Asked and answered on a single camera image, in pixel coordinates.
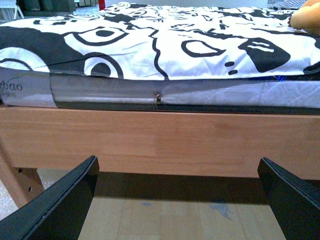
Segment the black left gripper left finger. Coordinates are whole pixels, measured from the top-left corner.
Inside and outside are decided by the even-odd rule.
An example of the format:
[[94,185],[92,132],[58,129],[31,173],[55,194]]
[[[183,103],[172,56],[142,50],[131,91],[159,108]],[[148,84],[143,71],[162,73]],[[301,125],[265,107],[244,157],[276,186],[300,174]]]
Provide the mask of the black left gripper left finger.
[[2,240],[77,240],[99,175],[98,158],[83,161],[0,222]]

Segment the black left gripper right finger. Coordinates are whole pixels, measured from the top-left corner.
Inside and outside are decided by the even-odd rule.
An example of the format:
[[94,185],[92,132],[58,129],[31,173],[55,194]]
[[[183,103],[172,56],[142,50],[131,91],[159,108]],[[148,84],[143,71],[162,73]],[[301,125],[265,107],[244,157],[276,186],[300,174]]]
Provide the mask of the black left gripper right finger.
[[320,190],[272,160],[260,159],[258,176],[287,240],[320,238]]

